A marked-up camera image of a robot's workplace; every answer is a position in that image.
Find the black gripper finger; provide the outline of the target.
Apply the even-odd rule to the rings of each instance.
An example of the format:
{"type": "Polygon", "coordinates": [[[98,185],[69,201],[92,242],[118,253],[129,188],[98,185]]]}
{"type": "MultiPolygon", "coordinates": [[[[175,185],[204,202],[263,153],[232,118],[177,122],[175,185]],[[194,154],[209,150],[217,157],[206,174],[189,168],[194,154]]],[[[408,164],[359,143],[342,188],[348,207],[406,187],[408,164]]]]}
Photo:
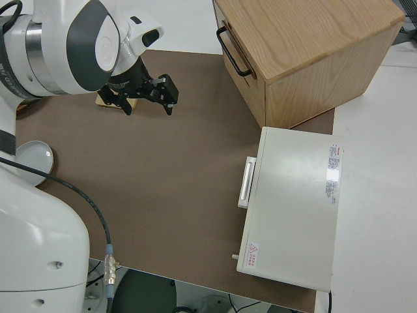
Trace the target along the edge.
{"type": "Polygon", "coordinates": [[[172,115],[173,107],[178,102],[179,91],[168,74],[162,74],[157,79],[150,79],[138,88],[140,98],[163,106],[166,114],[172,115]]]}
{"type": "Polygon", "coordinates": [[[126,115],[131,115],[132,106],[128,102],[126,95],[114,93],[105,85],[98,91],[98,97],[100,98],[99,105],[107,107],[114,106],[121,109],[126,115]]]}

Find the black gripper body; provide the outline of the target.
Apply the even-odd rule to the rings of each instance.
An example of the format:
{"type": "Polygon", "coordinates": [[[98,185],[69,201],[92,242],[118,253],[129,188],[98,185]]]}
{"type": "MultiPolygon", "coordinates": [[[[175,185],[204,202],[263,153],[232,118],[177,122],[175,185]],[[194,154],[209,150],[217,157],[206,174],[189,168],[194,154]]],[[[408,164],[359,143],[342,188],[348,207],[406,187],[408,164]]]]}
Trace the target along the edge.
{"type": "Polygon", "coordinates": [[[117,93],[136,96],[139,87],[151,80],[151,76],[141,57],[125,72],[112,76],[108,81],[111,90],[117,93]]]}

